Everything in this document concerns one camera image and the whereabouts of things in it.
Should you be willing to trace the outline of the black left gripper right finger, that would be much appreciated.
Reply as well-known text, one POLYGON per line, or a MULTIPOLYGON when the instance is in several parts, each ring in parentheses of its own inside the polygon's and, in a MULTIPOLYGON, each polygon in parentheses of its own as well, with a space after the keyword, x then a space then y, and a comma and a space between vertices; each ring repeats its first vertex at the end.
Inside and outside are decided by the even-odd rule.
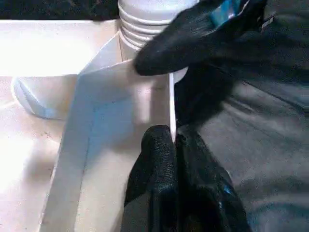
POLYGON ((228 172, 201 136, 183 129, 176 137, 181 230, 249 232, 243 204, 228 172))

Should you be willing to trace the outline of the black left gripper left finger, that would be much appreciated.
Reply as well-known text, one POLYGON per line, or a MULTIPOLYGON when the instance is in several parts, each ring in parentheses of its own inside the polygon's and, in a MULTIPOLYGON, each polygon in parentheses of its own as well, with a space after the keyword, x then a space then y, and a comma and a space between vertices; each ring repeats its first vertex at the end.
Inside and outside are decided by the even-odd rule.
POLYGON ((151 126, 142 137, 141 152, 128 177, 121 231, 177 231, 177 178, 170 129, 151 126))

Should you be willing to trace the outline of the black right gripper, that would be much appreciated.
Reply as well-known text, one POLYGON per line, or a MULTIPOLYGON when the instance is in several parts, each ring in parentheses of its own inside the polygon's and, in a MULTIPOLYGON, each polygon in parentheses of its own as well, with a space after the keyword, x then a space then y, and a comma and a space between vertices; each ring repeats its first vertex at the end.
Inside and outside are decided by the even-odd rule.
POLYGON ((309 2, 271 0, 269 24, 260 32, 247 32, 227 50, 233 69, 250 79, 281 82, 309 81, 309 2))

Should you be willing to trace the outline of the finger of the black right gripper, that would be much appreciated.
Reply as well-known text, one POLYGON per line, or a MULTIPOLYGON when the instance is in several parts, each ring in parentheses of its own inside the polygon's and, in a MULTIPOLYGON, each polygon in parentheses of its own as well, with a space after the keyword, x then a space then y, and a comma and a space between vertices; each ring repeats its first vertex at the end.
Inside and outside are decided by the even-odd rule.
POLYGON ((135 71, 143 76, 181 70, 220 54, 224 46, 259 28, 265 0, 201 0, 180 12, 136 55, 135 71))

